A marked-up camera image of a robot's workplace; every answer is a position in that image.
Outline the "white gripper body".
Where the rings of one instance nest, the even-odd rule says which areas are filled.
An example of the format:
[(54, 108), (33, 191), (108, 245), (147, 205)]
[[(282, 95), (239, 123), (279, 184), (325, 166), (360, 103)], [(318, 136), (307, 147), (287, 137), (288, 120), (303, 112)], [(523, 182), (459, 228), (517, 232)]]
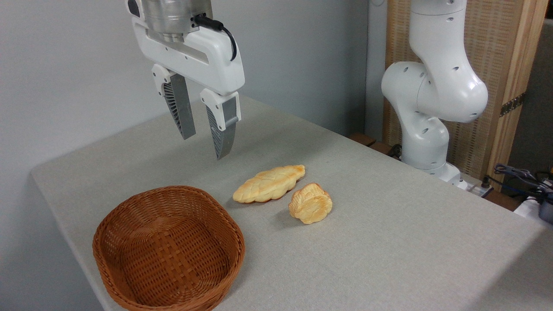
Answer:
[(237, 52), (230, 60), (232, 44), (227, 34), (200, 27), (186, 34), (184, 41), (169, 43), (136, 16), (131, 20), (140, 50), (150, 61), (222, 96), (245, 84), (241, 55)]

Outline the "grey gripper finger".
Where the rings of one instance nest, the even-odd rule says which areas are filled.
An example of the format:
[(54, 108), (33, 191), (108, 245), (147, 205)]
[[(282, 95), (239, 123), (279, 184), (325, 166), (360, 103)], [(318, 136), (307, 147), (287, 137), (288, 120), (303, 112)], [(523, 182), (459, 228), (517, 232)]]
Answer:
[(228, 155), (235, 140), (236, 124), (241, 120), (239, 94), (221, 96), (207, 88), (200, 92), (200, 99), (206, 105), (216, 158)]
[(152, 67), (152, 75), (158, 94), (164, 98), (182, 138), (187, 140), (196, 130), (185, 77), (157, 63)]

